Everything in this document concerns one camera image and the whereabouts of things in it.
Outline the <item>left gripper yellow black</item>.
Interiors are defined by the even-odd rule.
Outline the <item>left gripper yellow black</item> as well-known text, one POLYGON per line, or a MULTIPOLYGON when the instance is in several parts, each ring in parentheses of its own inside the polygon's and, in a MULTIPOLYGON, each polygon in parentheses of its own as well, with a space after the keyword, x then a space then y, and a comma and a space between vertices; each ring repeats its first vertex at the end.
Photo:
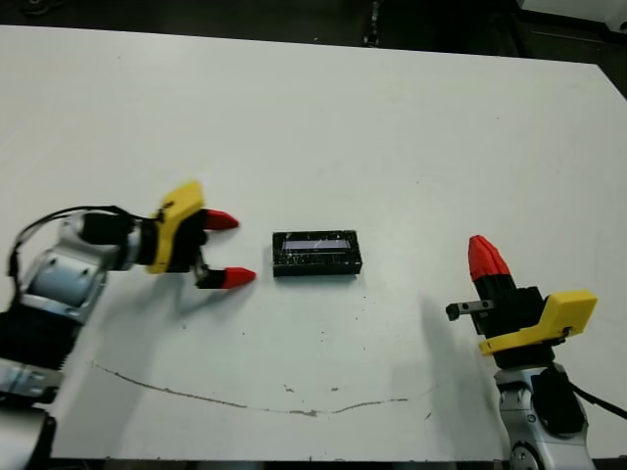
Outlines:
MULTIPOLYGON (((156 251, 153 261, 146 267, 150 274, 167 272, 174 251, 174 239, 181 224, 199 212, 204 205, 203 187, 197 180, 168 192, 155 212, 157 228, 156 251)), ((235 229, 239 221, 225 211, 204 209, 203 227, 206 231, 235 229)), ((244 267, 204 269, 198 277, 199 289, 229 290, 253 282, 257 274, 244 267)))

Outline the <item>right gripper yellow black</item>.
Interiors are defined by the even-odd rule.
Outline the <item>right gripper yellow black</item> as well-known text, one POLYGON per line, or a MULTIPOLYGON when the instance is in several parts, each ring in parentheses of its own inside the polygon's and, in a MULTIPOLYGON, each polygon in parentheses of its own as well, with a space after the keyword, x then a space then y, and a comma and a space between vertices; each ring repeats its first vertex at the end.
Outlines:
POLYGON ((518 288, 499 250, 484 236, 469 239, 471 280, 482 300, 446 307, 451 321, 472 318, 484 337, 479 351, 500 368, 532 367, 552 362, 553 347, 581 334, 598 298, 587 290, 543 297, 536 287, 518 288))

